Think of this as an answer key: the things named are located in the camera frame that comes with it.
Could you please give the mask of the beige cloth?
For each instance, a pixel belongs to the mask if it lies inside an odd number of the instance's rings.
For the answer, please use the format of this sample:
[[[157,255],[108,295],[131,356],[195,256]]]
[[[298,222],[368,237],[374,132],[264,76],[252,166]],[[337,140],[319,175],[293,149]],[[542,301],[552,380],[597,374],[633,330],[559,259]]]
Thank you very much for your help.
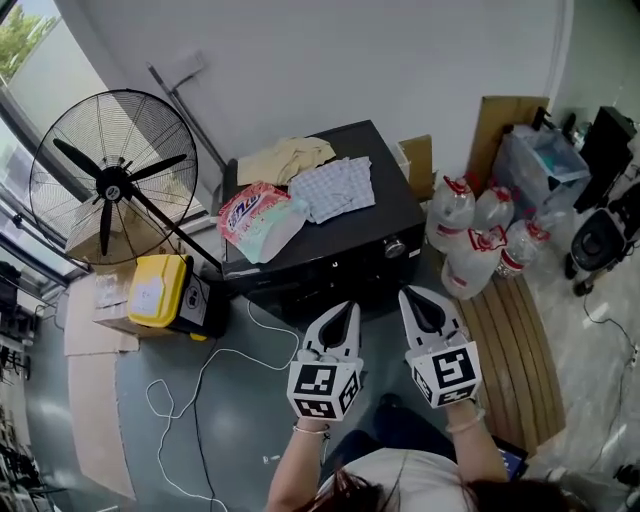
[[[331,144],[323,139],[283,138],[270,148],[239,159],[237,184],[264,182],[285,186],[298,174],[315,169],[335,156]]]

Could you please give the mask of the large beige box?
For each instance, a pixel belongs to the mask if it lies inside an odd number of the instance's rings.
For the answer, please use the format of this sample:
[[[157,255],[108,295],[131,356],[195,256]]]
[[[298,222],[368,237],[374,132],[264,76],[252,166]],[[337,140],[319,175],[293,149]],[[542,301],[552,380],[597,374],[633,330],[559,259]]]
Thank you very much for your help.
[[[176,237],[133,199],[112,203],[107,252],[103,255],[100,226],[105,204],[102,198],[91,198],[66,217],[68,256],[92,266],[112,267],[142,256],[175,254],[180,248]]]

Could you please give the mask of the black washing machine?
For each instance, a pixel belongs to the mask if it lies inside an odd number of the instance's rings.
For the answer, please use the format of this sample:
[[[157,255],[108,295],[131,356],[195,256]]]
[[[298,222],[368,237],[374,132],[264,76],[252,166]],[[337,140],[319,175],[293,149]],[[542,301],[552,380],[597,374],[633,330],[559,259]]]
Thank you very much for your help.
[[[376,204],[320,225],[306,223],[268,263],[252,264],[224,242],[222,274],[246,299],[287,324],[304,328],[331,307],[355,301],[363,318],[397,307],[400,288],[420,262],[425,215],[372,121],[319,133],[340,158],[368,157]],[[405,252],[384,257],[384,240],[396,236]]]

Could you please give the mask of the black pedestal fan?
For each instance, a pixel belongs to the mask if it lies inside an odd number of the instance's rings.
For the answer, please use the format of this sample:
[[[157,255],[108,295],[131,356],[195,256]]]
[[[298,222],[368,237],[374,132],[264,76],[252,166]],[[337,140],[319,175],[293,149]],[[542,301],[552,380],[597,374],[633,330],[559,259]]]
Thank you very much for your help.
[[[171,234],[215,268],[221,266],[181,227],[194,203],[198,155],[187,123],[165,100],[133,89],[91,95],[61,115],[43,142],[93,179],[87,200],[106,201],[103,255],[112,203],[135,199]]]

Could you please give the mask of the small leaning cardboard piece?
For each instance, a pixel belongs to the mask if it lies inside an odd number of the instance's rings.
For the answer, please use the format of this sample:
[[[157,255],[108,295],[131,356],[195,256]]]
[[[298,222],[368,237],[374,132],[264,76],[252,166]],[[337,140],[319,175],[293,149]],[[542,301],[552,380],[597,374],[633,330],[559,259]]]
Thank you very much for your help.
[[[409,163],[408,182],[415,197],[420,201],[431,199],[434,193],[432,163],[432,137],[422,135],[399,142]]]

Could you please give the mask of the checked cloth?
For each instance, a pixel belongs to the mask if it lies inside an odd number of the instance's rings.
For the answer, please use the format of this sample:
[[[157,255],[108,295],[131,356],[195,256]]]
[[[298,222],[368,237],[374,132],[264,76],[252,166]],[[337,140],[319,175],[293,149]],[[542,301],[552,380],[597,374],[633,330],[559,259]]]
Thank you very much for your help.
[[[289,195],[307,206],[307,220],[322,224],[376,204],[368,157],[344,158],[294,177]]]

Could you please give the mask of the grey wall pipe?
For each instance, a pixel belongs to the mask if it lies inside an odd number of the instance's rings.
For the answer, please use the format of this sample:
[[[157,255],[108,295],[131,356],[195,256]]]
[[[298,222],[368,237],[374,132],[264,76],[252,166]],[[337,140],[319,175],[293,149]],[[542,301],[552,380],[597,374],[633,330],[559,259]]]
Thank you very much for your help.
[[[196,117],[192,114],[190,109],[188,108],[185,101],[182,99],[179,93],[179,87],[192,79],[194,74],[188,75],[186,78],[181,79],[177,85],[173,87],[169,87],[164,79],[161,77],[160,73],[157,71],[155,66],[149,62],[146,63],[147,70],[151,74],[152,78],[155,80],[157,85],[162,89],[163,93],[167,96],[170,102],[174,105],[177,111],[185,118],[188,126],[196,135],[196,138],[203,145],[207,153],[211,156],[214,162],[218,165],[221,171],[223,171],[226,167],[226,161],[221,156],[220,152],[215,147],[212,140],[209,138],[201,124],[198,122]]]

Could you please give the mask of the brown cardboard box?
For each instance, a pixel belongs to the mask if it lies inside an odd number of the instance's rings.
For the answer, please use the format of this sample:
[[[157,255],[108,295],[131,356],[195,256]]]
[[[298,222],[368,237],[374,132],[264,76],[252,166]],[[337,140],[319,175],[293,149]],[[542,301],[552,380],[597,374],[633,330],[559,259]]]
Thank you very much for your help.
[[[132,268],[96,276],[93,321],[125,334],[144,337],[145,327],[133,322],[128,315],[133,276]]]

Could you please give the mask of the person's right forearm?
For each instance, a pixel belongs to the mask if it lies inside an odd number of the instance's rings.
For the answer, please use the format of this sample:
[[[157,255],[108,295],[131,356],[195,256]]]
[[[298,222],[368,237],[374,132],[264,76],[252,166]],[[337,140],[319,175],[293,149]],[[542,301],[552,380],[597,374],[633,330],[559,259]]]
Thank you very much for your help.
[[[502,456],[484,422],[485,411],[469,399],[445,407],[459,473],[464,482],[507,482]]]

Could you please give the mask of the person's left forearm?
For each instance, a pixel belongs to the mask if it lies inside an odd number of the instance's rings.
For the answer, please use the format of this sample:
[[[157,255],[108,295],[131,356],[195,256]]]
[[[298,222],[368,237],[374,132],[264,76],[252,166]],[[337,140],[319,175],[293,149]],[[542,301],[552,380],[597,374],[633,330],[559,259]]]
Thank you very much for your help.
[[[294,512],[315,498],[329,425],[299,418],[272,479],[265,511]]]

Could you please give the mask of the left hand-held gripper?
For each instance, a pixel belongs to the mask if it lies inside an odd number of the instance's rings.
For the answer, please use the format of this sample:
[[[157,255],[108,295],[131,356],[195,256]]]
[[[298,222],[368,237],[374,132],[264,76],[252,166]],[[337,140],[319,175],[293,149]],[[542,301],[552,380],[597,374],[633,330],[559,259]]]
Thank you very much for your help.
[[[299,418],[342,421],[362,390],[361,311],[342,302],[313,321],[289,366],[287,398]]]

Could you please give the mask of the flat cardboard floor sheet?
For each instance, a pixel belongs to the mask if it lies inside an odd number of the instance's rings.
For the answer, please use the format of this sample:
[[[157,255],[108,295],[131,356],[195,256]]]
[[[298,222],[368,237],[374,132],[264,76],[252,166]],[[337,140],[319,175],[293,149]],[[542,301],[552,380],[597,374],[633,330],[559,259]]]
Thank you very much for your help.
[[[69,407],[79,468],[106,489],[134,500],[116,392],[114,353],[67,358]]]
[[[69,289],[64,325],[64,355],[85,356],[139,350],[136,337],[93,320],[95,275],[73,282]]]

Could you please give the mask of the large leaning cardboard sheet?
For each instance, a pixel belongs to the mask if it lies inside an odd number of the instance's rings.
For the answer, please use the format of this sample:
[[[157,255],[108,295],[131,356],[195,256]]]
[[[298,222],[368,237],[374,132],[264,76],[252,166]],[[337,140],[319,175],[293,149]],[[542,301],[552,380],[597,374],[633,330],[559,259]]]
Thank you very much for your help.
[[[471,145],[465,178],[476,197],[485,190],[507,125],[530,124],[548,97],[484,96]]]

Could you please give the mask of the black-framed window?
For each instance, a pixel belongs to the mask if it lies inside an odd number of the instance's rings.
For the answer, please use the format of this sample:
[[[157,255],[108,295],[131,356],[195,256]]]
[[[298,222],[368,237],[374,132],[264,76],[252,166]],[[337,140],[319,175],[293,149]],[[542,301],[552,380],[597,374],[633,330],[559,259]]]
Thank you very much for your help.
[[[0,214],[14,231],[0,236],[0,254],[40,291],[87,274],[64,253],[63,224],[94,183],[43,141],[68,109],[106,88],[64,1],[0,0]]]

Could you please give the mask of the pink detergent bag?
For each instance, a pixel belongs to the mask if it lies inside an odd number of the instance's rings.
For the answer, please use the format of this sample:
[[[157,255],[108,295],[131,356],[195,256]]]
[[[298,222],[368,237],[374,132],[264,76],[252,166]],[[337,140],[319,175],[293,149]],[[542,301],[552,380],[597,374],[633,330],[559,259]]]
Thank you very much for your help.
[[[219,212],[219,231],[252,264],[271,261],[302,229],[306,201],[257,182],[229,200]]]

